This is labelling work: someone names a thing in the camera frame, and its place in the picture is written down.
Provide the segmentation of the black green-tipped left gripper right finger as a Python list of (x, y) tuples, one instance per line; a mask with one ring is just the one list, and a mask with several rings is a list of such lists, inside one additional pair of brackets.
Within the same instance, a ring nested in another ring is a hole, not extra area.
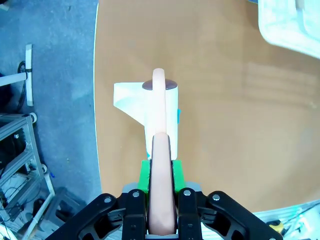
[(283, 237), (223, 191), (204, 195), (188, 187), (180, 160), (173, 160), (172, 176), (180, 240), (203, 239), (202, 226), (224, 240), (281, 240)]

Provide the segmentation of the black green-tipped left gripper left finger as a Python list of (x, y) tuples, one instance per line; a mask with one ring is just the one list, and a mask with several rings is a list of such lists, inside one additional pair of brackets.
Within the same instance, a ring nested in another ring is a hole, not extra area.
[(141, 162), (138, 187), (119, 197), (103, 193), (53, 232), (48, 240), (105, 240), (122, 228), (122, 240), (144, 240), (147, 234), (151, 161)]

